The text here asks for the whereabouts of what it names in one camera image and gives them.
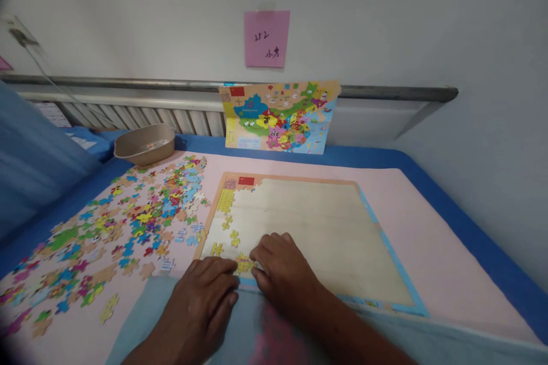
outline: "pink sticky note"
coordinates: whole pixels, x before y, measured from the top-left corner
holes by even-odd
[[[289,10],[246,11],[244,13],[245,65],[283,67]]]
[[[13,67],[9,65],[2,57],[0,57],[0,70],[13,70]]]

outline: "power cord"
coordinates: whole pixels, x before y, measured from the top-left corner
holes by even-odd
[[[50,84],[52,86],[54,86],[56,89],[58,89],[60,92],[66,94],[70,99],[74,100],[76,103],[78,104],[81,104],[82,107],[84,107],[86,110],[88,110],[89,112],[95,114],[96,116],[99,116],[100,118],[102,118],[104,121],[112,124],[114,127],[116,128],[119,128],[118,125],[116,123],[114,123],[112,120],[109,120],[108,118],[106,118],[102,113],[94,110],[94,109],[91,109],[90,107],[86,106],[84,103],[82,103],[80,100],[78,100],[70,91],[68,90],[63,90],[62,88],[60,88],[60,86],[58,86],[57,84],[55,84],[55,82],[46,74],[46,72],[44,71],[44,69],[42,68],[42,65],[40,64],[40,62],[38,61],[38,59],[34,56],[34,54],[29,50],[29,46],[37,46],[39,45],[38,42],[34,41],[34,40],[30,40],[26,35],[25,33],[23,33],[21,30],[18,30],[18,29],[10,29],[9,30],[10,34],[15,38],[15,40],[19,43],[19,45],[21,47],[23,47],[25,49],[25,51],[29,54],[30,58],[33,60],[34,64],[36,64],[36,66],[38,67],[38,70],[40,70],[40,72],[42,73],[42,75],[44,76],[44,78],[46,80],[48,80],[50,82]]]

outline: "finger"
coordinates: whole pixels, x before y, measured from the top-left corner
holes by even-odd
[[[199,260],[199,259],[193,260],[190,263],[190,265],[188,266],[187,271],[185,272],[185,274],[193,272],[198,267],[198,265],[200,265],[200,263],[201,263],[201,260]]]
[[[235,292],[229,292],[223,297],[215,313],[209,320],[206,334],[207,340],[213,341],[215,344],[222,343],[224,334],[227,331],[228,322],[230,321],[232,308],[237,300],[238,294]]]
[[[257,286],[261,292],[268,296],[272,290],[272,283],[265,272],[259,268],[253,268],[251,270],[251,275],[253,275],[255,281],[257,281]]]
[[[206,271],[215,261],[218,259],[221,259],[221,257],[205,257],[200,265],[196,267],[194,270],[194,273],[196,275],[201,275],[204,271]]]
[[[269,260],[271,257],[272,254],[261,245],[257,245],[249,253],[249,259],[251,261],[258,262],[263,267],[267,275],[270,275]]]
[[[265,234],[261,237],[261,240],[259,241],[259,245],[262,245],[268,251],[272,252],[275,248],[276,241],[272,238],[271,235]]]
[[[233,259],[219,258],[213,261],[205,271],[200,274],[204,283],[214,281],[221,274],[232,274],[238,268],[238,263]]]
[[[223,274],[213,281],[208,288],[208,318],[210,318],[219,301],[227,294],[238,287],[238,278],[232,274]]]
[[[270,234],[270,236],[272,237],[272,239],[278,243],[281,243],[282,242],[282,239],[280,237],[280,235],[278,233],[272,233]]]
[[[292,245],[296,245],[293,237],[289,233],[283,233],[281,237]]]

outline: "blue curtain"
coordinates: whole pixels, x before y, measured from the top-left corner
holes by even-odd
[[[0,82],[0,240],[99,166]]]

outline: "cable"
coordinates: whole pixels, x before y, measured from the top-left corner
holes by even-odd
[[[78,104],[81,104],[82,107],[84,107],[86,110],[88,110],[89,112],[92,112],[94,113],[95,115],[98,115],[99,117],[101,117],[103,120],[105,120],[106,122],[112,124],[114,127],[116,128],[119,128],[118,125],[116,123],[114,123],[113,121],[109,120],[108,118],[106,118],[102,113],[94,110],[94,109],[91,109],[90,107],[86,106],[84,103],[82,103],[80,100],[78,100],[70,91],[68,90],[63,90],[62,88],[60,88],[57,84],[54,83],[54,81],[46,74],[46,72],[44,71],[44,69],[42,68],[40,62],[38,61],[38,59],[34,56],[34,54],[32,54],[28,48],[28,44],[22,44],[23,48],[25,49],[25,51],[27,53],[29,53],[29,56],[30,58],[34,61],[34,63],[36,64],[36,66],[38,67],[38,69],[40,70],[40,72],[42,73],[42,75],[51,83],[52,86],[54,86],[56,89],[58,89],[60,92],[66,94],[67,96],[69,96],[70,98],[72,98],[72,100],[74,100],[75,102],[77,102]]]

